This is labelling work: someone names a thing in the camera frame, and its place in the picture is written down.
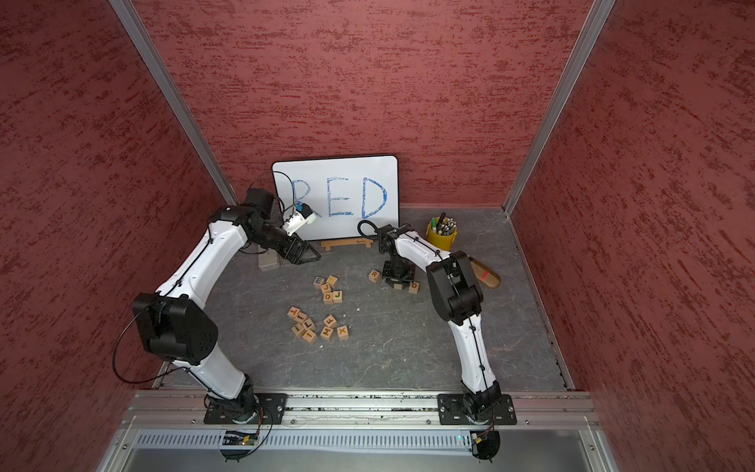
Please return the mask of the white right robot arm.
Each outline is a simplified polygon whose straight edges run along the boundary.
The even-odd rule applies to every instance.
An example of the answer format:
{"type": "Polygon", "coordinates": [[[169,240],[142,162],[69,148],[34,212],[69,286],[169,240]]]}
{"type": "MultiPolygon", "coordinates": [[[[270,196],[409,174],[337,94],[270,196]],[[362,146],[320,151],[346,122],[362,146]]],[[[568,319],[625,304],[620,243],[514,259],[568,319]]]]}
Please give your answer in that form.
{"type": "Polygon", "coordinates": [[[433,306],[451,329],[461,365],[463,411],[486,422],[501,399],[501,386],[487,356],[482,332],[483,291],[467,255],[424,240],[408,225],[376,230],[379,252],[389,255],[383,277],[407,286],[415,269],[426,273],[433,306]]]}

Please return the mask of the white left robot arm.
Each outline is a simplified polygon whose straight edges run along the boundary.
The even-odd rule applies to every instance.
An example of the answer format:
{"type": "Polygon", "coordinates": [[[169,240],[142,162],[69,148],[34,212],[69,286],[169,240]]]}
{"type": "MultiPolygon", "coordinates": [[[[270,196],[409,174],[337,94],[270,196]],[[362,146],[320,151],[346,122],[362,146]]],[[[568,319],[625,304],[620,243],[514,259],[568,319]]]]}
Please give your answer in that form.
{"type": "Polygon", "coordinates": [[[206,390],[208,408],[237,424],[258,418],[258,399],[250,377],[218,344],[218,328],[204,311],[208,295],[234,255],[248,244],[271,250],[294,265],[320,259],[297,234],[315,221],[315,212],[296,203],[290,216],[275,225],[274,202],[270,192],[252,188],[242,204],[218,208],[176,273],[155,292],[138,295],[132,305],[145,351],[188,372],[206,390]]]}

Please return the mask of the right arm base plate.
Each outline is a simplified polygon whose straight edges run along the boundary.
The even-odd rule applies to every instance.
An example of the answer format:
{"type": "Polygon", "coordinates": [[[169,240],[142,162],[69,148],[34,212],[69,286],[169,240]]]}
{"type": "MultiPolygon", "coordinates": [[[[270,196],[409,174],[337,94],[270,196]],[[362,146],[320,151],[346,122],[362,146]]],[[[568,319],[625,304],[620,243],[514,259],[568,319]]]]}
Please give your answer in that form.
{"type": "Polygon", "coordinates": [[[516,412],[510,395],[463,395],[441,393],[438,401],[438,416],[442,425],[513,426],[517,424],[516,412]]]}

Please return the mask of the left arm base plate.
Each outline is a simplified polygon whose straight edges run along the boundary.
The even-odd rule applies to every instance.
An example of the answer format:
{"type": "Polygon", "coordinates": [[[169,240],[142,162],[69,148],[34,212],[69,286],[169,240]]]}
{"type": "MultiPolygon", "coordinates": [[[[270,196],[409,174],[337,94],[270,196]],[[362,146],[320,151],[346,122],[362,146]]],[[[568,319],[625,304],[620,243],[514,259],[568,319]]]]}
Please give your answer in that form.
{"type": "Polygon", "coordinates": [[[279,425],[288,396],[285,393],[254,393],[228,400],[206,396],[206,425],[279,425]]]}

